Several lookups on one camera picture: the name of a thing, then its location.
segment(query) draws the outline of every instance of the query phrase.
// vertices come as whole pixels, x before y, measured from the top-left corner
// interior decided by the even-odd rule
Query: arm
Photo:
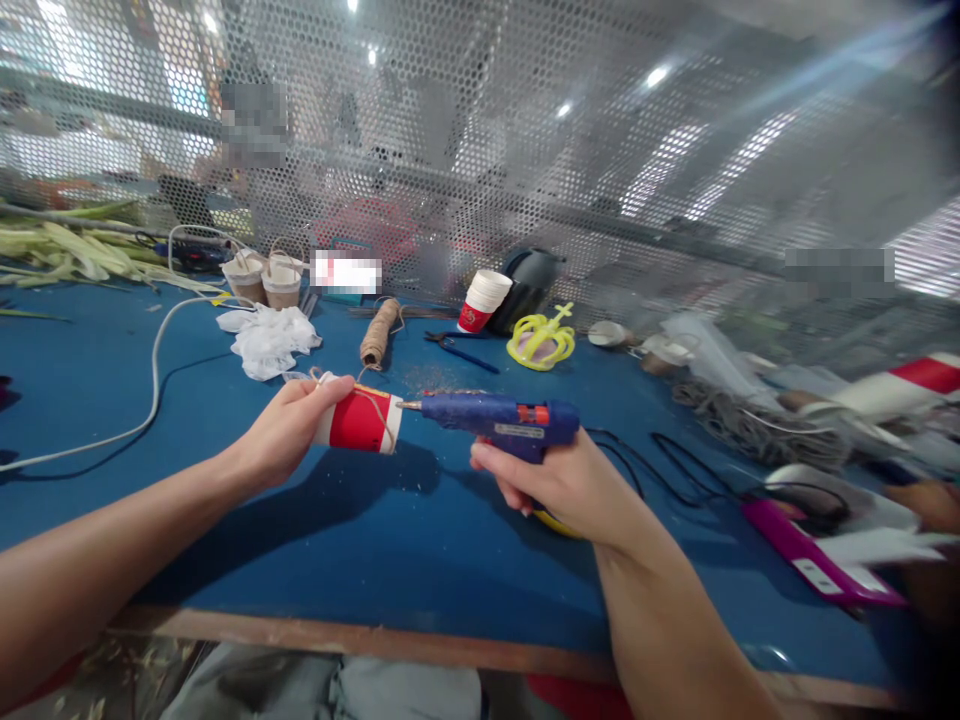
[[[236,443],[130,497],[0,554],[0,712],[89,644],[218,520],[283,483],[352,378],[288,383]]]
[[[510,507],[526,514],[536,497],[593,542],[617,674],[636,717],[779,717],[683,551],[582,428],[542,466],[489,445],[471,453]]]

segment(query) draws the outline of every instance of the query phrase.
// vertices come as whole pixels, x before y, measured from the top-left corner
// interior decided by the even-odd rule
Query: blue work surface
[[[0,411],[0,449],[33,457],[142,422],[154,336],[187,297],[173,288],[160,297],[139,288],[0,290],[20,309],[73,320],[0,318],[0,374],[22,395]],[[149,312],[156,304],[163,308]],[[203,460],[249,427],[281,380],[243,374],[233,336],[214,320],[219,312],[198,303],[172,319],[160,349],[160,412],[146,433],[0,476],[0,547]],[[367,321],[321,302],[313,322],[323,346],[300,357],[298,369],[356,374]],[[584,425],[617,433],[687,494],[693,488],[650,432],[676,439],[737,488],[765,474],[707,436],[635,359],[579,342],[569,360],[538,373],[511,360],[502,339],[458,341],[502,368],[492,375],[424,342],[425,330],[453,324],[408,321],[392,338],[386,371],[364,382],[404,398],[483,388],[529,402],[568,400]],[[507,509],[492,479],[470,470],[471,441],[408,412],[394,456],[314,448],[287,485],[229,515],[136,602],[609,651],[590,546]],[[686,508],[639,475],[648,503],[758,666],[895,685],[870,627],[820,600],[733,503]]]

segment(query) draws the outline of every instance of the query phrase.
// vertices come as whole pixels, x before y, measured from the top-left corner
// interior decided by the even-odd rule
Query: blue-handled pliers
[[[425,333],[423,334],[423,339],[424,339],[424,340],[427,340],[427,341],[429,341],[429,342],[435,342],[435,343],[437,343],[437,345],[439,345],[440,347],[442,347],[442,348],[443,348],[444,350],[446,350],[448,353],[453,353],[453,354],[456,355],[457,357],[462,357],[464,360],[466,360],[466,361],[468,361],[468,362],[472,362],[474,365],[479,365],[480,367],[482,367],[484,370],[486,370],[486,371],[488,371],[488,372],[492,372],[492,373],[495,373],[495,374],[497,374],[497,375],[500,374],[500,370],[499,370],[498,368],[495,368],[495,367],[494,367],[493,365],[491,365],[490,363],[484,362],[484,361],[481,360],[480,358],[476,358],[476,357],[474,357],[473,355],[469,355],[469,354],[463,352],[463,350],[457,350],[455,347],[453,347],[453,340],[451,340],[450,338],[455,338],[455,337],[460,337],[460,338],[476,338],[477,336],[474,335],[474,334],[472,334],[472,333],[457,333],[457,332],[454,332],[454,333],[431,333],[431,332],[425,332]]]

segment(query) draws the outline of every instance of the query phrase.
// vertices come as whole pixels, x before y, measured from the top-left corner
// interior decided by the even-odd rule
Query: blue glue gun
[[[560,400],[534,404],[506,395],[442,393],[397,406],[417,410],[448,430],[489,438],[501,450],[537,464],[548,447],[572,444],[580,428],[580,413]]]

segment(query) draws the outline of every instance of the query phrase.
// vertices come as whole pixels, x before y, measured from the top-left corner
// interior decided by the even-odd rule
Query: perforated metal mesh
[[[643,331],[693,307],[725,317],[745,349],[841,372],[916,352],[923,333],[958,342],[948,301],[811,305],[784,291],[784,248],[894,239],[906,288],[958,291],[949,263],[927,259],[957,252],[956,211],[917,225],[957,188],[954,108],[809,43],[654,0],[0,12],[9,200],[46,207],[49,185],[29,179],[82,179],[75,195],[137,198],[152,227],[207,219],[290,252],[361,243],[384,259],[388,292],[449,302],[511,248],[548,247],[567,258],[554,296],[576,303],[578,325]],[[238,129],[227,91],[230,124],[222,83],[259,86],[261,112],[284,107],[276,166],[225,167],[221,137],[276,138]],[[883,322],[871,327],[895,345],[864,335],[893,309],[909,337]],[[823,352],[850,337],[866,338],[859,360]]]

